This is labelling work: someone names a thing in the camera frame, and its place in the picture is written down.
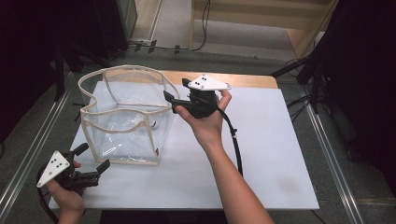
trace table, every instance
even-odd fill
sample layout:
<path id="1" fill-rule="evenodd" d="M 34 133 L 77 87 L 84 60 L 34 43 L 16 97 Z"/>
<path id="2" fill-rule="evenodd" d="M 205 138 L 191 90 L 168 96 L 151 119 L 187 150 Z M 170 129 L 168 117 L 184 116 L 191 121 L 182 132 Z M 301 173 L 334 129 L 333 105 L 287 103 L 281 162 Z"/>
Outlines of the table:
<path id="1" fill-rule="evenodd" d="M 201 73 L 164 71 L 179 84 Z M 244 178 L 268 209 L 318 209 L 304 158 L 291 125 L 281 90 L 273 77 L 212 74 L 233 86 L 226 113 L 237 137 Z M 177 85 L 181 98 L 188 89 Z M 71 148 L 85 142 L 81 128 Z M 224 122 L 223 145 L 234 164 L 233 143 Z M 91 209 L 218 210 L 221 202 L 210 164 L 190 126 L 178 115 L 160 151 L 159 166 L 111 164 L 83 197 Z M 76 160 L 81 172 L 99 163 L 89 150 Z M 51 199 L 50 208 L 57 208 Z"/>

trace transparent plastic bag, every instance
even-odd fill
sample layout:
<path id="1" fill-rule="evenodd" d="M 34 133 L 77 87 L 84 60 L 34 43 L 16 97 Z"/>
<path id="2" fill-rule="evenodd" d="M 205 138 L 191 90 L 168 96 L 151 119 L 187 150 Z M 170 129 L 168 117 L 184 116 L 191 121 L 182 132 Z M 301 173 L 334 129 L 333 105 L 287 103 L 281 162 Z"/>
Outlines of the transparent plastic bag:
<path id="1" fill-rule="evenodd" d="M 179 98 L 161 72 L 136 65 L 102 69 L 78 86 L 86 106 L 81 126 L 96 161 L 158 165 L 173 117 L 163 91 Z"/>

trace person's right hand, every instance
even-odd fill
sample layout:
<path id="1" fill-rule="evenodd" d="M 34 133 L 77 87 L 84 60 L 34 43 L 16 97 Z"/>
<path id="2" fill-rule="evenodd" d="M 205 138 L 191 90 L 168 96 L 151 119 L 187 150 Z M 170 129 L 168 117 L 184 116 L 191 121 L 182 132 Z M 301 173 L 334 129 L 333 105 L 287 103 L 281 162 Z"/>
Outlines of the person's right hand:
<path id="1" fill-rule="evenodd" d="M 228 91 L 221 91 L 221 99 L 218 106 L 221 110 L 225 110 L 231 101 L 231 94 Z M 195 138 L 207 153 L 210 148 L 221 145 L 221 130 L 223 117 L 219 111 L 215 111 L 207 118 L 196 119 L 190 112 L 179 105 L 176 112 L 186 120 L 194 132 Z"/>
<path id="2" fill-rule="evenodd" d="M 81 164 L 74 161 L 76 168 Z M 74 191 L 62 188 L 54 179 L 47 183 L 49 193 L 61 208 L 59 223 L 79 223 L 85 210 L 84 200 Z"/>

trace fingers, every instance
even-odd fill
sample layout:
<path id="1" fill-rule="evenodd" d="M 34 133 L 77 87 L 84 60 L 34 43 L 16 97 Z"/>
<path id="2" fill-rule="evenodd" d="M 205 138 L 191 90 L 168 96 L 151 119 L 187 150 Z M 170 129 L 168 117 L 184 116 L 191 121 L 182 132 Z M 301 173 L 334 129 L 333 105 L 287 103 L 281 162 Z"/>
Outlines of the fingers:
<path id="1" fill-rule="evenodd" d="M 76 167 L 76 168 L 81 167 L 81 163 L 79 163 L 78 161 L 73 161 L 73 165 L 74 165 L 74 167 Z"/>
<path id="2" fill-rule="evenodd" d="M 51 194 L 56 193 L 57 191 L 59 191 L 59 189 L 61 188 L 61 185 L 59 185 L 58 181 L 51 179 L 48 183 L 47 183 L 47 188 L 49 189 L 49 192 Z"/>
<path id="3" fill-rule="evenodd" d="M 191 119 L 193 119 L 193 116 L 186 108 L 184 108 L 184 106 L 178 105 L 175 108 L 175 110 L 184 120 L 186 120 L 190 124 Z"/>
<path id="4" fill-rule="evenodd" d="M 231 101 L 231 94 L 228 91 L 221 91 L 221 100 L 219 101 L 219 108 L 221 110 L 225 110 L 227 108 L 228 103 Z"/>

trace floor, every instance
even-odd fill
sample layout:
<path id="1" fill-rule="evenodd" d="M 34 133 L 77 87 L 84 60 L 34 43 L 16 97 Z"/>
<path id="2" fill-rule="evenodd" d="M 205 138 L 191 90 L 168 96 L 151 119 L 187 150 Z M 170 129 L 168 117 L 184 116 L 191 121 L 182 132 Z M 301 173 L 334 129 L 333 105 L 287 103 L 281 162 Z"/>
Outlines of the floor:
<path id="1" fill-rule="evenodd" d="M 189 17 L 188 8 L 187 1 L 163 1 L 161 18 L 153 37 L 158 40 L 157 46 L 172 48 L 174 45 L 182 47 L 189 45 L 190 22 L 181 19 L 184 16 Z M 200 21 L 195 23 L 194 46 L 199 46 L 202 31 L 199 28 L 201 27 Z M 266 75 L 282 68 L 294 58 L 286 31 L 282 29 L 210 21 L 207 26 L 206 46 L 197 53 L 186 52 L 182 55 L 174 55 L 169 51 L 156 51 L 148 54 L 141 50 L 128 52 L 120 56 L 113 64 L 139 64 L 164 70 Z M 97 66 L 87 65 L 82 74 L 97 69 Z M 300 86 L 296 83 L 295 76 L 297 75 L 298 70 L 294 70 L 277 79 L 286 104 L 300 98 L 310 90 L 309 85 Z M 78 105 L 73 104 L 81 103 L 80 92 L 76 87 L 80 76 L 81 74 L 71 74 L 67 77 L 66 86 L 70 91 L 63 102 L 54 104 L 52 97 L 55 89 L 48 90 L 6 140 L 6 151 L 0 160 L 2 170 L 0 190 L 5 196 L 7 188 L 10 187 L 8 183 L 13 182 L 14 179 L 21 182 L 23 186 L 11 188 L 12 193 L 18 195 L 18 198 L 11 198 L 11 201 L 7 202 L 7 204 L 13 204 L 8 208 L 9 211 L 0 211 L 0 223 L 49 222 L 38 206 L 36 196 L 32 197 L 35 195 L 35 172 L 37 166 L 46 162 L 46 158 L 54 148 L 68 148 L 73 141 L 78 128 L 78 122 L 73 121 L 78 115 Z M 299 104 L 292 107 L 290 114 L 294 114 L 302 106 Z M 54 107 L 62 111 L 53 112 Z M 40 130 L 40 126 L 47 121 L 48 115 L 53 115 L 56 122 L 54 121 L 52 126 L 49 126 L 49 133 L 45 133 L 43 139 L 37 139 L 36 134 L 44 132 Z M 323 125 L 323 133 L 315 128 L 314 124 L 318 119 Z M 331 116 L 328 116 L 325 105 L 319 107 L 318 115 L 312 114 L 308 106 L 296 118 L 293 125 L 308 173 L 316 190 L 320 209 L 318 211 L 270 211 L 277 223 L 396 223 L 395 198 L 382 174 L 370 164 L 356 163 L 348 159 L 346 144 Z M 319 137 L 323 134 L 327 142 L 320 141 Z M 38 148 L 36 154 L 31 152 L 35 148 Z M 330 157 L 333 156 L 336 160 L 335 170 L 334 164 L 329 163 L 328 160 L 329 148 L 332 151 Z M 21 168 L 31 161 L 33 161 L 32 166 L 28 170 L 21 171 Z M 26 174 L 25 179 L 15 175 L 20 172 Z M 346 186 L 337 185 L 339 182 L 337 178 L 340 176 L 345 179 Z M 350 190 L 352 201 L 343 198 L 345 195 L 343 189 Z M 355 214 L 348 213 L 350 206 L 356 207 Z M 5 212 L 7 212 L 7 217 L 2 217 Z M 100 211 L 89 210 L 82 223 L 99 223 L 100 215 Z M 187 222 L 183 218 L 176 218 L 175 223 Z"/>

